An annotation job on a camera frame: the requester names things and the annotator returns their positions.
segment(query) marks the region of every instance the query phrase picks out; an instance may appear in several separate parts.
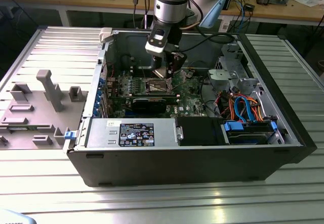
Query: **power supply label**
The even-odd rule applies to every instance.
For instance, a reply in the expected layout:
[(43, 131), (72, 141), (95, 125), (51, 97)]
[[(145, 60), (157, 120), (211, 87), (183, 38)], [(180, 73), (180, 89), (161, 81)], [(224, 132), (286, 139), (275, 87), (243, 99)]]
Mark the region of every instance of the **power supply label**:
[(153, 124), (120, 124), (119, 146), (154, 146)]

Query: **table leg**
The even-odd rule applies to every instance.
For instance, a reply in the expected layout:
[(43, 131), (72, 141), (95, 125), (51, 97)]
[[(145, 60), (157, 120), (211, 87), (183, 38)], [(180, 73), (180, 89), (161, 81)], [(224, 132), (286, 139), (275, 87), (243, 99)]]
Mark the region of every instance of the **table leg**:
[(8, 19), (13, 19), (14, 14), (11, 12), (11, 7), (1, 6), (0, 10), (5, 14)]
[(64, 10), (64, 9), (59, 9), (58, 12), (60, 14), (62, 25), (63, 26), (71, 26), (70, 25), (70, 19), (69, 19), (68, 15), (67, 15), (67, 11)]
[(231, 20), (233, 20), (234, 16), (231, 15), (225, 15), (225, 16), (220, 16), (219, 19), (222, 20), (221, 25), (219, 26), (218, 31), (219, 32), (227, 32), (228, 28), (229, 28), (229, 23), (231, 22)]

